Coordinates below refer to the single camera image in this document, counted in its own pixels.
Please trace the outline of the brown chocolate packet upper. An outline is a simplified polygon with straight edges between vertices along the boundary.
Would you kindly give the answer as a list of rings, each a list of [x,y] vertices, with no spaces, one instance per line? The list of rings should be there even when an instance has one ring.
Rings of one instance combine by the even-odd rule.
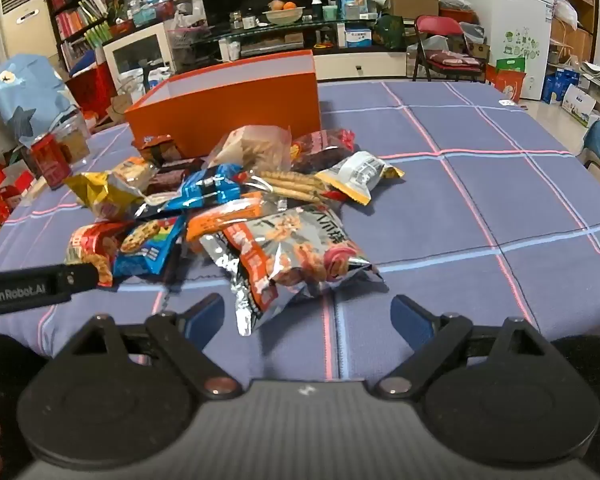
[[[183,158],[182,153],[175,144],[172,136],[151,136],[143,141],[138,141],[136,149],[143,159],[156,166],[163,166],[168,162],[177,162]]]

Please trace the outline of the dark brown snack packet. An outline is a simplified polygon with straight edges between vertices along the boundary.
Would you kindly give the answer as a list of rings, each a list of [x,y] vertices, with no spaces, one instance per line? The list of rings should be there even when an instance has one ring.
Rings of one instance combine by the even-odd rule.
[[[166,162],[149,180],[146,195],[174,192],[182,182],[194,172],[201,170],[204,161],[201,158],[188,158]]]

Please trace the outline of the blue oreo packet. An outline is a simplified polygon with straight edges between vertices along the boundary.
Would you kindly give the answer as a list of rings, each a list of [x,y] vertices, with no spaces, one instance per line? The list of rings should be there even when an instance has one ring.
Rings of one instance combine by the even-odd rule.
[[[134,212],[134,219],[166,218],[189,210],[204,209],[238,200],[242,196],[242,189],[236,177],[241,173],[242,167],[236,164],[221,164],[194,172],[167,200],[160,200],[153,195],[147,196]]]

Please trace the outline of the red snack bag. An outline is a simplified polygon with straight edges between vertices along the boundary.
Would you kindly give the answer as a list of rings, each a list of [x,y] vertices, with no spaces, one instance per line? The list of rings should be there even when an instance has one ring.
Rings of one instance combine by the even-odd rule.
[[[114,284],[112,267],[125,234],[131,229],[126,221],[99,221],[81,226],[70,236],[65,263],[91,263],[98,271],[98,284]]]

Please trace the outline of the white yellow snack packet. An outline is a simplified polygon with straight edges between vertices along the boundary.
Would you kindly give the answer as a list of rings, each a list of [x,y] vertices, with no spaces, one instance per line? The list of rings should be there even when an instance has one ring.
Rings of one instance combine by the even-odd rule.
[[[358,151],[338,164],[319,171],[315,177],[358,204],[367,206],[382,179],[402,179],[404,172],[366,151]]]

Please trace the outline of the silver orange large snack bag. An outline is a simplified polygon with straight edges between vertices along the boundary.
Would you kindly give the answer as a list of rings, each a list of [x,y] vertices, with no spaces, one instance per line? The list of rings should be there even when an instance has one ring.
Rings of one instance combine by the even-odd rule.
[[[237,331],[248,337],[292,302],[354,282],[380,283],[335,211],[309,204],[234,222],[201,246],[230,277]]]

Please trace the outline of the clear plastic jar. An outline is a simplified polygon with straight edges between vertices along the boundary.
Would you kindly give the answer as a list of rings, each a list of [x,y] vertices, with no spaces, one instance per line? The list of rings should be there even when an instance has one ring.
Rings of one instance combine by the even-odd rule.
[[[90,156],[91,151],[87,140],[91,133],[79,110],[73,110],[62,116],[53,130],[53,135],[70,165],[82,162]]]

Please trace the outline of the white air conditioner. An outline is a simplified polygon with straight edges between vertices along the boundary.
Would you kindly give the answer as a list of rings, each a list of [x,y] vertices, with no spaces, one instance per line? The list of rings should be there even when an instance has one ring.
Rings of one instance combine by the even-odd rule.
[[[46,0],[0,0],[0,19],[7,55],[37,54],[52,58],[56,40]]]

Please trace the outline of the cardboard box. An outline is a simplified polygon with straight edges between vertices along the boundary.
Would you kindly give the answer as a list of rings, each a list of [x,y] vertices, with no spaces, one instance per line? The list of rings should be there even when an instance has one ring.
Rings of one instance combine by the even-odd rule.
[[[407,20],[421,15],[438,15],[439,0],[388,0],[389,13]]]

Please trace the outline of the biscuit sticks clear packet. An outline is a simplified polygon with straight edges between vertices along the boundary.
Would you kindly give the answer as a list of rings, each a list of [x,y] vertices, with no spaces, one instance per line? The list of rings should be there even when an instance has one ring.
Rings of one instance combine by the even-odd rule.
[[[293,171],[244,172],[243,186],[306,203],[344,203],[348,198],[318,177]]]

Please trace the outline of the dark red dates bag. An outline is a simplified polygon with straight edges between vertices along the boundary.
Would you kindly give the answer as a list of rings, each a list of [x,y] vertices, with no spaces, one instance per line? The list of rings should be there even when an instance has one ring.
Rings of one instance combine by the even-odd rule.
[[[291,143],[290,169],[314,174],[336,165],[355,152],[355,133],[347,129],[320,130]]]

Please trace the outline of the bookshelf with books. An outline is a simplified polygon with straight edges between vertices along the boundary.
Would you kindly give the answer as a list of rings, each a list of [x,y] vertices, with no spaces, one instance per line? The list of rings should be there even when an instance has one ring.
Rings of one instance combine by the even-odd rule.
[[[70,72],[88,50],[112,38],[126,0],[46,0],[60,65]]]

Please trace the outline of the white cabinet with glass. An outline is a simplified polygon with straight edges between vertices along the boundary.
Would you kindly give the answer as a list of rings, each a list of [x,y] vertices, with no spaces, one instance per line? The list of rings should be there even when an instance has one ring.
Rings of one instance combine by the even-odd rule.
[[[117,90],[122,89],[122,75],[140,68],[142,61],[169,67],[171,73],[178,70],[169,39],[172,26],[172,20],[146,25],[104,44],[102,50]]]

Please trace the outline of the yellow custard pie packet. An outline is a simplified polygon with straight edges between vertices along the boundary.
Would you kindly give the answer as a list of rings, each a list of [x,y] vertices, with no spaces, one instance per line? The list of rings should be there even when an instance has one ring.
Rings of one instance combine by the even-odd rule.
[[[84,171],[65,178],[64,183],[78,201],[97,219],[129,218],[145,199],[149,181],[158,167],[141,157],[129,157],[111,170]]]

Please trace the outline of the white tv stand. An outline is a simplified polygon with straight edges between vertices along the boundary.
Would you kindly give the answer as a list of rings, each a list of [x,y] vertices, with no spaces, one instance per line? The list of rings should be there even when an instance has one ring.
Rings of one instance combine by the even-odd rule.
[[[358,52],[314,56],[318,81],[372,78],[404,78],[405,52]]]

